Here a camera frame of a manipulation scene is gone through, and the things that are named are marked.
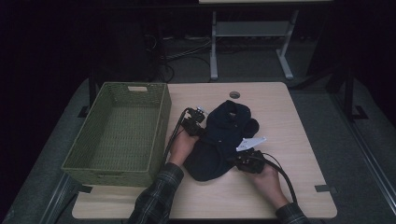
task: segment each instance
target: white metal frame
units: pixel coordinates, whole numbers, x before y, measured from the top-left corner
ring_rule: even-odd
[[[216,56],[218,36],[284,36],[285,41],[282,47],[276,50],[276,56],[279,59],[285,77],[293,79],[293,73],[285,55],[298,13],[298,10],[294,10],[289,21],[217,21],[216,11],[214,11],[212,19],[212,49],[210,52],[210,78],[212,80],[219,78],[218,59]]]

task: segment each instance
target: basket handle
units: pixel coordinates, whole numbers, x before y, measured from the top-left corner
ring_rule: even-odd
[[[149,89],[146,86],[128,86],[128,91],[147,92]]]
[[[122,176],[122,173],[115,173],[115,174],[97,174],[98,178],[125,178]]]

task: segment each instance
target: person's hand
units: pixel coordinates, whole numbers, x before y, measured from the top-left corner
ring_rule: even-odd
[[[169,162],[181,166],[192,152],[198,136],[190,136],[182,127],[177,130],[177,137],[170,148]]]
[[[245,173],[259,193],[277,210],[289,203],[280,188],[279,175],[271,165],[265,164],[260,174]]]

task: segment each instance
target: table surface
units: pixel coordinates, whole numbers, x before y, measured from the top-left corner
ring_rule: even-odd
[[[318,162],[305,134],[285,84],[278,82],[169,84],[172,109],[167,138],[186,107],[202,106],[208,112],[226,100],[250,108],[261,127],[256,137],[267,141],[255,149],[269,153],[282,165],[294,187],[303,212],[312,218],[335,217],[329,191],[317,192],[326,185]],[[232,99],[231,91],[240,93]],[[291,201],[286,181],[281,188]],[[75,218],[127,218],[143,188],[93,186],[91,193],[80,193],[73,209]],[[227,174],[207,182],[198,182],[185,171],[177,190],[170,218],[274,218],[275,210],[247,177],[235,167]]]

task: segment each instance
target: plaid shirt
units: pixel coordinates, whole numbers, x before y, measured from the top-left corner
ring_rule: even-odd
[[[155,182],[137,198],[129,224],[165,224],[168,222],[175,192],[183,179],[183,171],[173,163],[166,163]],[[310,223],[296,203],[289,203],[276,211],[282,224]]]
[[[136,199],[134,211],[128,223],[167,223],[175,192],[183,176],[183,171],[177,165],[171,162],[166,163],[155,182]]]

